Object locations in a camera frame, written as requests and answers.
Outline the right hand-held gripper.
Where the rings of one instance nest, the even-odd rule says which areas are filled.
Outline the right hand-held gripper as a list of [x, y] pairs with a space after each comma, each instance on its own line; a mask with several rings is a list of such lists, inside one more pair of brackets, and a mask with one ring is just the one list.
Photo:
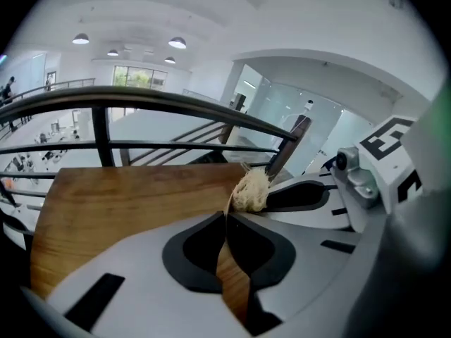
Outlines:
[[[347, 149], [347, 189], [362, 208], [382, 206], [391, 214], [421, 195], [423, 185], [401, 138], [416, 122], [391, 116]], [[262, 216], [282, 223], [327, 230], [351, 227], [331, 173], [294, 177], [270, 188]]]

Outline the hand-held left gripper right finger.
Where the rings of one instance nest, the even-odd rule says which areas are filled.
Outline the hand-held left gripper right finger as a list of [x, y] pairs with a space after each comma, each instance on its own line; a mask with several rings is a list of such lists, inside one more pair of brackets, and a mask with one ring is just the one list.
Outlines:
[[258, 336], [306, 308], [344, 268], [360, 235], [229, 213], [226, 238], [249, 277], [245, 327]]

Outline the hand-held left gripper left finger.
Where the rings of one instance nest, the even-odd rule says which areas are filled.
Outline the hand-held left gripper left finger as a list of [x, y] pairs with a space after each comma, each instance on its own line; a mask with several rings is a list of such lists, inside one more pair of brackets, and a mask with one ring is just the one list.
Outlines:
[[67, 313], [111, 273], [125, 280], [92, 328], [97, 337], [248, 337], [220, 293], [192, 292], [163, 265], [167, 241], [208, 218], [198, 215], [120, 240], [62, 280], [47, 303]]

